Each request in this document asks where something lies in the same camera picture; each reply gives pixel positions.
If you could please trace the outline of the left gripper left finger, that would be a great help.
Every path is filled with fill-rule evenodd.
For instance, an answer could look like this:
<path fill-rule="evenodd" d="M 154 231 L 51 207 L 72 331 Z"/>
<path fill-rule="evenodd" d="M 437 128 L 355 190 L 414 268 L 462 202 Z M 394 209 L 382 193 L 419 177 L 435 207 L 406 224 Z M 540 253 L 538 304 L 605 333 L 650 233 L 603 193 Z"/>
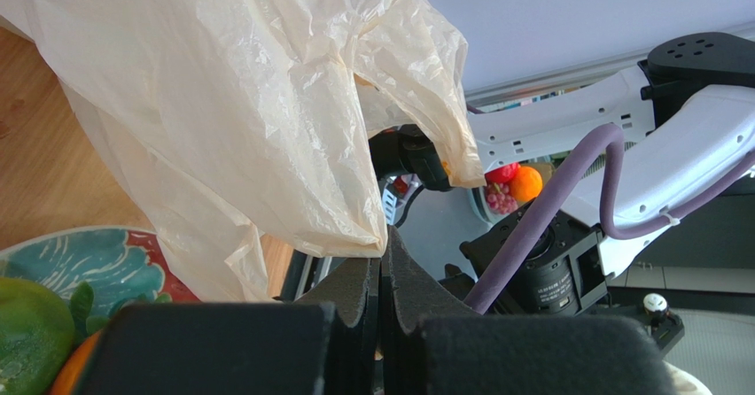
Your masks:
<path fill-rule="evenodd" d="M 135 304 L 104 328 L 77 394 L 369 394 L 376 259 L 293 303 Z"/>

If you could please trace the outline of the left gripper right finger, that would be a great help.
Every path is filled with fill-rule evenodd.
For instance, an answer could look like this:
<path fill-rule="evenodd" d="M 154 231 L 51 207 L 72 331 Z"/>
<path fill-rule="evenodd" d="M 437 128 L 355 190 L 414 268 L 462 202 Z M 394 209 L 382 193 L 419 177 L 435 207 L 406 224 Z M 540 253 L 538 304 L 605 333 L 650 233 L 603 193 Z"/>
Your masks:
<path fill-rule="evenodd" d="M 441 287 L 389 228 L 381 264 L 388 394 L 672 394 L 660 352 L 618 317 L 481 315 Z"/>

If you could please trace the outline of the translucent beige plastic bag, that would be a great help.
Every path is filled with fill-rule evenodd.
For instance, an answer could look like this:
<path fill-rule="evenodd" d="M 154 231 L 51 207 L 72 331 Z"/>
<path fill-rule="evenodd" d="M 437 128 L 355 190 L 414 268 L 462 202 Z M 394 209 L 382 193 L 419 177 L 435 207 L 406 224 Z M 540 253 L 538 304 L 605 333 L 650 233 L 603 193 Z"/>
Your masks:
<path fill-rule="evenodd" d="M 261 236 L 314 255 L 388 243 L 368 141 L 414 123 L 455 187 L 483 181 L 468 44 L 428 0 L 1 0 L 204 301 L 264 301 Z"/>

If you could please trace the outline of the orange fruit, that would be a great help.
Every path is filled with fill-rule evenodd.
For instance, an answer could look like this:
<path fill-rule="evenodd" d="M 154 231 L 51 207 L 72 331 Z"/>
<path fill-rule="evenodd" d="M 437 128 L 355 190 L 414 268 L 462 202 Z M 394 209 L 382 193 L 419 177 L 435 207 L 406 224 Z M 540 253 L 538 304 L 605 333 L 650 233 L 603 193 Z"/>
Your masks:
<path fill-rule="evenodd" d="M 74 393 L 79 377 L 82 375 L 101 334 L 101 330 L 94 333 L 73 351 L 48 390 L 49 395 L 71 395 Z"/>

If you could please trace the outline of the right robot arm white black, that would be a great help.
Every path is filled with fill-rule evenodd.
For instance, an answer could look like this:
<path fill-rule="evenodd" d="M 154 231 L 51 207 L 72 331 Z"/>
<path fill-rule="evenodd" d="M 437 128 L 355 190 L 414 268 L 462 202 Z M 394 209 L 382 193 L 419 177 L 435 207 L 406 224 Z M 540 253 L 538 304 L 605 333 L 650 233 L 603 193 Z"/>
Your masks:
<path fill-rule="evenodd" d="M 754 44 L 685 35 L 638 64 L 535 105 L 472 113 L 485 171 L 564 152 L 542 192 L 460 244 L 471 264 L 437 281 L 396 227 L 381 265 L 378 348 L 409 356 L 423 319 L 453 322 L 464 341 L 502 329 L 563 340 L 596 326 L 587 311 L 657 237 L 754 165 Z"/>

